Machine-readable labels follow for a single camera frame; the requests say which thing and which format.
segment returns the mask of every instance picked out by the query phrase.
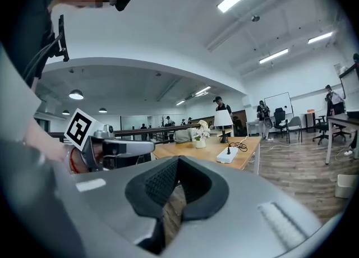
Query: black cap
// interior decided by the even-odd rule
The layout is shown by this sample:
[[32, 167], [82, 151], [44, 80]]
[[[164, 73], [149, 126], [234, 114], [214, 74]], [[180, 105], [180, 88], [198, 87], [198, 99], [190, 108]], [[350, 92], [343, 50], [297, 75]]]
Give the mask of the black cap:
[[219, 100], [222, 100], [222, 98], [220, 96], [216, 96], [215, 99], [213, 100], [213, 102], [215, 103], [215, 102], [217, 102]]

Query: power strip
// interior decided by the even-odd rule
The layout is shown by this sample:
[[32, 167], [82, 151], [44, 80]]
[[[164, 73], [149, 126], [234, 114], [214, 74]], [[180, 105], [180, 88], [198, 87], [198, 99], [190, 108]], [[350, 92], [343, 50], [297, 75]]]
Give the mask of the power strip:
[[230, 154], [227, 154], [228, 148], [225, 148], [218, 156], [217, 161], [221, 163], [231, 163], [238, 153], [238, 148], [229, 148]]

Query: white lamp shade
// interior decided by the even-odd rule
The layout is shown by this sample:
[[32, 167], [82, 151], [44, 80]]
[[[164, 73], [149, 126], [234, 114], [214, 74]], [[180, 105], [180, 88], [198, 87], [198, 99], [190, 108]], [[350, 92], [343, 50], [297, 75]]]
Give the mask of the white lamp shade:
[[231, 126], [233, 125], [232, 118], [229, 112], [225, 110], [218, 110], [214, 115], [214, 126]]

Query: trash bin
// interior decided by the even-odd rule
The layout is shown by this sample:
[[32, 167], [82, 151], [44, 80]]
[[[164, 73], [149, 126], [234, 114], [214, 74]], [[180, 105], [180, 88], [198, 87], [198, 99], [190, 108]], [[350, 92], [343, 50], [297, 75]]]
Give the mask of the trash bin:
[[358, 181], [358, 175], [339, 174], [335, 185], [335, 196], [339, 198], [349, 198], [354, 191]]

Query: wooden table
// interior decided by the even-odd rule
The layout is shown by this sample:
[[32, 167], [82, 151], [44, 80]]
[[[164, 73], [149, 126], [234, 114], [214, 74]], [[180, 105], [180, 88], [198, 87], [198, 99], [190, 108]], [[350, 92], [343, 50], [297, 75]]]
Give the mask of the wooden table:
[[[234, 132], [233, 132], [233, 129], [232, 129], [232, 128], [225, 128], [225, 129], [224, 129], [224, 133], [225, 133], [225, 134], [230, 133], [231, 136], [234, 136]], [[222, 130], [211, 130], [211, 131], [209, 132], [209, 136], [215, 136], [215, 137], [222, 136]]]
[[[345, 113], [337, 114], [336, 116], [327, 117], [329, 125], [328, 134], [328, 151], [326, 153], [325, 164], [329, 164], [330, 153], [332, 152], [332, 140], [333, 140], [333, 123], [336, 125], [346, 126], [359, 130], [359, 119], [348, 118]], [[354, 158], [358, 158], [359, 155], [359, 139], [357, 139], [357, 147], [354, 150]]]
[[308, 129], [308, 117], [307, 116], [309, 116], [309, 115], [313, 116], [313, 126], [314, 126], [315, 125], [315, 113], [320, 112], [320, 111], [322, 111], [322, 109], [316, 110], [314, 112], [301, 113], [301, 115], [303, 115], [305, 118], [305, 128], [308, 133], [314, 133], [314, 132], [316, 132], [316, 129], [315, 128], [311, 128], [310, 130]]
[[[241, 142], [241, 140], [244, 139], [244, 137], [229, 137], [228, 141]], [[224, 163], [223, 165], [243, 170], [253, 156], [253, 153], [255, 152], [253, 172], [258, 175], [260, 141], [261, 138], [257, 136], [247, 137], [247, 139], [243, 143], [247, 146], [248, 151], [244, 153], [241, 150], [238, 150], [238, 153], [233, 159], [233, 161], [231, 163]], [[156, 145], [156, 148], [152, 152], [152, 154], [157, 159], [168, 156], [185, 155], [217, 163], [217, 155], [220, 154], [227, 146], [227, 144], [221, 144], [218, 137], [210, 137], [206, 139], [206, 147], [202, 149], [197, 149], [195, 142], [185, 142], [183, 144], [176, 144], [175, 142], [173, 142], [170, 144]]]

